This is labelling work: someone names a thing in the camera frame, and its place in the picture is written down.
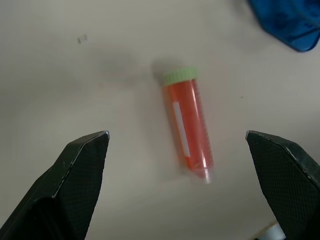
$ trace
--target plastic tube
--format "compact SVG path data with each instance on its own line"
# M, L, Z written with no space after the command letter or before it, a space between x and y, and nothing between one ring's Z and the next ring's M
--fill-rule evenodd
M211 183L214 161L197 87L198 71L186 67L164 76L171 124L192 179Z

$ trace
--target green cap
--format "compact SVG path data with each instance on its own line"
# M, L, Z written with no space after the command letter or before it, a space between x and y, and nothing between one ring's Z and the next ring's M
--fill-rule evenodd
M185 81L190 81L198 77L196 67L184 67L164 75L164 85L172 85Z

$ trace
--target white label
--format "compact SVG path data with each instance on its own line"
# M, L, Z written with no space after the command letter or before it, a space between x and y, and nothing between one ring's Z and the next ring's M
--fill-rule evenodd
M173 109L174 109L176 123L178 125L178 129L179 129L179 133L180 133L180 139L182 142L184 155L186 157L190 157L190 150L189 150L186 130L185 130L185 126L184 126L184 121L182 119L182 114L181 114L179 102L175 101L173 103Z

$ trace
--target white table surface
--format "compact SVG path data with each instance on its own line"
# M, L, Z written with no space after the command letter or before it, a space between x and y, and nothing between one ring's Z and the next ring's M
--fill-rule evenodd
M320 160L319 48L267 35L244 0L2 0L0 36L0 225L67 143L100 130L88 240L249 239L275 217L247 130ZM178 168L156 81L178 65L200 71L210 185Z

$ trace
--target blue object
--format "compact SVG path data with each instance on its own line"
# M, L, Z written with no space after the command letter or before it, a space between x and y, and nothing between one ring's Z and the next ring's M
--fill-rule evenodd
M320 38L320 0L249 0L261 27L298 52Z

